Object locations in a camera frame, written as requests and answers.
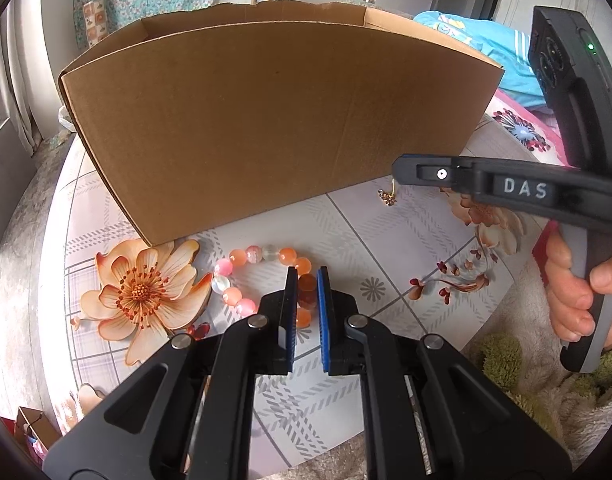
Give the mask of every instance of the curtain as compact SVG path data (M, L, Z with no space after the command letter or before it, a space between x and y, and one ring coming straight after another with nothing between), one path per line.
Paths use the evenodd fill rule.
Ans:
M11 0L0 17L0 120L10 118L19 140L29 155L39 146L41 136L34 128L26 97L15 34L15 6Z

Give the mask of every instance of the metal screw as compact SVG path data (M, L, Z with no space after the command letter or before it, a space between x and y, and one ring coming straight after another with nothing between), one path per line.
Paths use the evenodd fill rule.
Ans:
M362 314L353 314L348 318L348 324L353 328L364 328L368 325L368 318Z
M263 328L267 323L268 318L264 314L255 314L248 318L248 326L251 328Z
M183 348L188 348L190 343L193 341L193 338L188 334L177 334L170 342L175 350L181 350Z
M444 338L437 334L424 336L424 346L429 350L439 350L444 346Z

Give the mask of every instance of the clear bead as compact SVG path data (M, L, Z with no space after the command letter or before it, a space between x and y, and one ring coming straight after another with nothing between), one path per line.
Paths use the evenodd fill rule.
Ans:
M274 245L266 245L262 247L262 256L267 262L274 262L279 254L279 249Z
M230 287L230 280L226 276L216 274L212 277L211 288L220 296L224 293L224 290Z

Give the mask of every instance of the gray floor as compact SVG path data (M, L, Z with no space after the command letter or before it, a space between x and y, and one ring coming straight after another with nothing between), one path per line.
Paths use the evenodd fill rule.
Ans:
M54 421L39 349L37 291L42 242L52 195L72 136L44 142L33 156L37 174L17 205L0 247L0 415L19 406Z

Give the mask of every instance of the human hand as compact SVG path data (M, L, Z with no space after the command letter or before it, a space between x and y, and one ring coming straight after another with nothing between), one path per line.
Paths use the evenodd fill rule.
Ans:
M595 321L588 311L593 303L593 291L612 294L612 258L591 271L589 285L570 271L572 254L557 229L548 238L546 255L544 270L548 276L550 324L564 341L579 341L581 336L591 335L595 330ZM604 348L612 348L612 323Z

